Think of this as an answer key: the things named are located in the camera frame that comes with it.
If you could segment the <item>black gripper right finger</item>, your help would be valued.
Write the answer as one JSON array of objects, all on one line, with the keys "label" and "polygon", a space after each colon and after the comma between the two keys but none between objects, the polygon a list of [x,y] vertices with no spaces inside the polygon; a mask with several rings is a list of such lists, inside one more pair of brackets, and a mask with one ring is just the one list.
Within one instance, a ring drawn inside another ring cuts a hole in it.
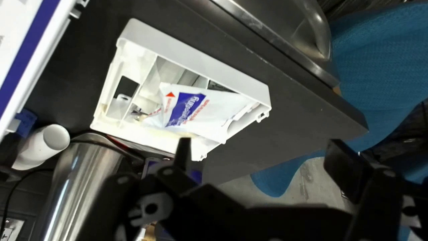
[{"label": "black gripper right finger", "polygon": [[371,162],[340,140],[328,142],[324,169],[352,204],[360,202],[374,173]]}]

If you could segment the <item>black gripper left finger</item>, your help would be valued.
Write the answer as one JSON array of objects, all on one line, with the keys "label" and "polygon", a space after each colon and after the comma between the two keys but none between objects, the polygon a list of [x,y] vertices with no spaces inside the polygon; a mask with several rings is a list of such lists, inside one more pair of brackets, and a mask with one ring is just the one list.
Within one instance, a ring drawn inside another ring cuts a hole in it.
[{"label": "black gripper left finger", "polygon": [[192,140],[181,138],[176,150],[173,170],[176,173],[186,173],[192,162]]}]

